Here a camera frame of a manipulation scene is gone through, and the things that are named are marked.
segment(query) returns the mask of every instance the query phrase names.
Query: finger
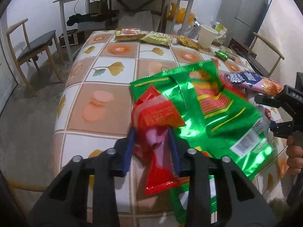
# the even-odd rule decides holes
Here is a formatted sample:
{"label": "finger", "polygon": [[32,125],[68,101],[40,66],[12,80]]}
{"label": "finger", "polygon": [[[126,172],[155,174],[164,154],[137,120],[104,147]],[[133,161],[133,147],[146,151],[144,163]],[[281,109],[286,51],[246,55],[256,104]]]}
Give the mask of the finger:
{"label": "finger", "polygon": [[302,158],[291,158],[287,159],[287,165],[295,168],[303,168],[303,159]]}
{"label": "finger", "polygon": [[294,175],[298,175],[301,172],[301,169],[289,167],[288,171],[289,171],[290,175],[294,176]]}
{"label": "finger", "polygon": [[292,138],[292,136],[290,135],[286,141],[287,146],[291,146],[294,144],[294,139]]}
{"label": "finger", "polygon": [[289,157],[303,157],[303,148],[299,147],[299,146],[290,146],[287,147],[286,149],[286,154]]}

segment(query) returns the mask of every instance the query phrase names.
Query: white cup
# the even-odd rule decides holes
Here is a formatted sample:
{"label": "white cup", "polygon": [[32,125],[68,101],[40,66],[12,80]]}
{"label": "white cup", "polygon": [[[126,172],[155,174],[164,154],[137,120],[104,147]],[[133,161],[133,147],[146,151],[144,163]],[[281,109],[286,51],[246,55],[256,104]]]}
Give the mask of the white cup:
{"label": "white cup", "polygon": [[215,29],[206,25],[201,25],[198,44],[202,48],[208,49],[217,35],[218,32]]}

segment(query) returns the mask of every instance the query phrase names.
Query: box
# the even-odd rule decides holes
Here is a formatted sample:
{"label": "box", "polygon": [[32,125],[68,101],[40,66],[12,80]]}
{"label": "box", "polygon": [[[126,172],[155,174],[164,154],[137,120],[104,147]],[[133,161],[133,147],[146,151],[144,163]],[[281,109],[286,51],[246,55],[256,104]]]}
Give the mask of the box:
{"label": "box", "polygon": [[[67,31],[67,37],[69,39],[69,46],[79,45],[84,42],[84,31],[78,32],[77,29]],[[63,34],[59,37],[61,47],[66,47]]]}

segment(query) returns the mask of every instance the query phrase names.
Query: red plastic bag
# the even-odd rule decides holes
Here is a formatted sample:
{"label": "red plastic bag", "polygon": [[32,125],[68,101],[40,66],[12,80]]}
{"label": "red plastic bag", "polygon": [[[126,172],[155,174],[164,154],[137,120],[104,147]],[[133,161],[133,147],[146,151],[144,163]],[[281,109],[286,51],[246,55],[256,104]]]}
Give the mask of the red plastic bag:
{"label": "red plastic bag", "polygon": [[168,128],[185,126],[174,104],[150,86],[134,105],[131,122],[137,130],[134,154],[150,167],[146,195],[186,183],[187,178],[174,175],[168,147]]}

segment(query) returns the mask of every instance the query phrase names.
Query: refrigerator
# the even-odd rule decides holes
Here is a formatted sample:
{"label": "refrigerator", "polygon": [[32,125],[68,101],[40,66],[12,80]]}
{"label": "refrigerator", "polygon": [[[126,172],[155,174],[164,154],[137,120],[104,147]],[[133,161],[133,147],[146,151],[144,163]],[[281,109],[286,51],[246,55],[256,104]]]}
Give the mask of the refrigerator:
{"label": "refrigerator", "polygon": [[248,47],[264,20],[268,0],[222,0],[217,22],[227,28],[224,45],[228,46],[233,38]]}

